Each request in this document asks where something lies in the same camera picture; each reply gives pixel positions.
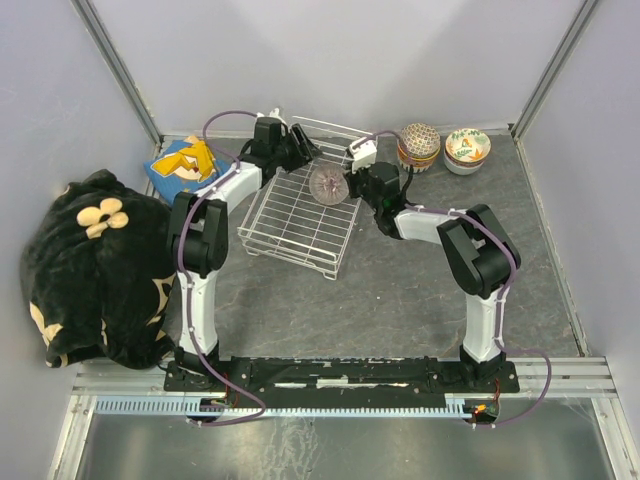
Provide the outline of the white wire dish rack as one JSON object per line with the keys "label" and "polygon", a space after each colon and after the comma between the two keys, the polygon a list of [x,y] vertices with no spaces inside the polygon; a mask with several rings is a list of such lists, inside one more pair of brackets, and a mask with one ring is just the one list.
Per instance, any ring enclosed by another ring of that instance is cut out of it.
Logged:
{"label": "white wire dish rack", "polygon": [[347,147],[369,133],[302,116],[292,121],[302,126],[322,154],[292,173],[278,171],[255,194],[238,235],[250,255],[277,258],[335,280],[361,201],[348,198],[325,206],[312,196],[310,179],[318,166],[344,166]]}

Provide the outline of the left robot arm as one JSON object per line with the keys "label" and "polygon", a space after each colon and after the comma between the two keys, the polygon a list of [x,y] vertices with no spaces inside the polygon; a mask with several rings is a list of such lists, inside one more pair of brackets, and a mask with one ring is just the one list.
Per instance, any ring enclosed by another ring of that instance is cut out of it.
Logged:
{"label": "left robot arm", "polygon": [[212,389],[221,378],[221,366],[215,361],[218,335],[213,311],[217,276],[229,251],[229,214],[278,171],[293,172],[320,155],[300,124],[261,116],[255,121],[253,137],[224,174],[195,193],[183,192],[174,198],[167,249],[182,295],[175,363],[198,389]]}

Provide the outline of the grey striped bowl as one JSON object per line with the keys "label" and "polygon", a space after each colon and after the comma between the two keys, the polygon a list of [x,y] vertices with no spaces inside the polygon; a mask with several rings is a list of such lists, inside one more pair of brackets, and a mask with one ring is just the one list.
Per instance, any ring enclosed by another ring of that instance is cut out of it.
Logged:
{"label": "grey striped bowl", "polygon": [[324,164],[316,167],[309,178],[313,198],[325,206],[340,204],[349,197],[349,186],[342,167]]}

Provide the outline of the maroon tile pattern bowl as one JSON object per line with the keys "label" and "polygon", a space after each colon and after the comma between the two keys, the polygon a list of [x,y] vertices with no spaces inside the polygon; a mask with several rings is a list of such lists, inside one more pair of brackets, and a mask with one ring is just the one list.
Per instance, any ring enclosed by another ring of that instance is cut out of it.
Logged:
{"label": "maroon tile pattern bowl", "polygon": [[412,123],[400,131],[401,148],[410,156],[427,157],[441,147],[439,132],[425,123]]}

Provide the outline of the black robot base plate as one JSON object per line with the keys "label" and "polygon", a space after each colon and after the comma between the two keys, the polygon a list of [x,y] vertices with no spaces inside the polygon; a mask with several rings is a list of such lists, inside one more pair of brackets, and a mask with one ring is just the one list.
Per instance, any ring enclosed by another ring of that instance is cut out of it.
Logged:
{"label": "black robot base plate", "polygon": [[487,367],[430,357],[233,357],[212,364],[269,409],[434,408],[445,405],[447,394],[492,396],[520,391],[515,365],[504,355]]}

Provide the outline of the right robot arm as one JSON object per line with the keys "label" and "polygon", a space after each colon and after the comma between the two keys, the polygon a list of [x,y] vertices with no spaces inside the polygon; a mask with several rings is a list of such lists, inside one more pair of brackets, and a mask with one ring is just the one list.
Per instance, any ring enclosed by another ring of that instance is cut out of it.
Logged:
{"label": "right robot arm", "polygon": [[349,196],[363,200],[374,213],[378,229],[397,240],[415,240],[442,247],[451,274],[466,298],[466,332],[459,353],[459,379],[467,389],[491,384],[506,353],[502,344],[504,303],[521,265],[513,241],[486,204],[466,210],[432,209],[407,200],[409,182],[400,183],[399,169],[375,163],[343,177]]}

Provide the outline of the white bowl red lattice pattern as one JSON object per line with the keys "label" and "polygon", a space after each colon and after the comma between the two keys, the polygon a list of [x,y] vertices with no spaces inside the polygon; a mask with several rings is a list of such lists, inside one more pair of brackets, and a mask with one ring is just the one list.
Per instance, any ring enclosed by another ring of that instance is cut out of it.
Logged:
{"label": "white bowl red lattice pattern", "polygon": [[446,162],[448,164],[456,165],[457,167],[462,168],[462,169],[466,169],[466,170],[471,170],[473,168],[479,167],[486,160],[486,157],[483,157],[483,158],[481,158],[479,160],[462,161],[462,160],[459,160],[459,159],[455,159],[448,152],[444,153],[444,158],[446,159]]}

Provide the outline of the white bowl teal leaf pattern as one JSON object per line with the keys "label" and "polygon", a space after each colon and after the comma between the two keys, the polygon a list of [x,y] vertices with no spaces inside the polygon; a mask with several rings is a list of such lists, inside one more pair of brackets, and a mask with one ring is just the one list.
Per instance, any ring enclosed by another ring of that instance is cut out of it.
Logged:
{"label": "white bowl teal leaf pattern", "polygon": [[413,172],[414,174],[420,174],[420,173],[424,173],[424,172],[428,171],[429,168],[433,165],[433,163],[432,162],[426,162],[426,163],[418,163],[417,165],[414,165],[414,164],[410,164],[410,163],[407,163],[407,162],[404,162],[404,161],[400,160],[399,161],[399,165],[406,172]]}

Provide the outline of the plain white ribbed bowl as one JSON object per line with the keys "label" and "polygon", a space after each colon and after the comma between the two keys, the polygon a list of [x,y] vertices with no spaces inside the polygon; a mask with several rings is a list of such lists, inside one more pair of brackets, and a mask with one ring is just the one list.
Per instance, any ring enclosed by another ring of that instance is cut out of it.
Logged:
{"label": "plain white ribbed bowl", "polygon": [[454,162],[450,162],[448,158],[445,159],[445,166],[446,168],[459,176],[467,176],[467,175],[471,175],[475,172],[477,172],[482,166],[483,164],[480,163],[478,165],[475,166],[465,166],[465,165],[459,165],[456,164]]}

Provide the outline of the yellow sun pattern bowl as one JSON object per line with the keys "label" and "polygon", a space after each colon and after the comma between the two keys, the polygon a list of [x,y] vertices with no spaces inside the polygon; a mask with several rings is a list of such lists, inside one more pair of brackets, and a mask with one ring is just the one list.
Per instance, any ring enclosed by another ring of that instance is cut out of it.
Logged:
{"label": "yellow sun pattern bowl", "polygon": [[434,151],[431,155],[427,157],[418,157],[418,156],[410,156],[400,146],[397,147],[398,161],[402,160],[404,162],[414,164],[414,165],[417,165],[418,163],[426,163],[426,162],[434,163],[438,155],[440,154],[440,152],[441,152],[441,149],[438,148],[436,151]]}

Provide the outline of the white bowl orange flower pattern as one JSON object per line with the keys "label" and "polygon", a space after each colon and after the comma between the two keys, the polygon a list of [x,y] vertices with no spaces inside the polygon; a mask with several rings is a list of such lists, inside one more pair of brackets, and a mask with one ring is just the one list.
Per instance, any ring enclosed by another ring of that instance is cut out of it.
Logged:
{"label": "white bowl orange flower pattern", "polygon": [[462,128],[451,132],[445,142],[450,158],[461,164],[482,162],[491,150],[491,140],[476,128]]}

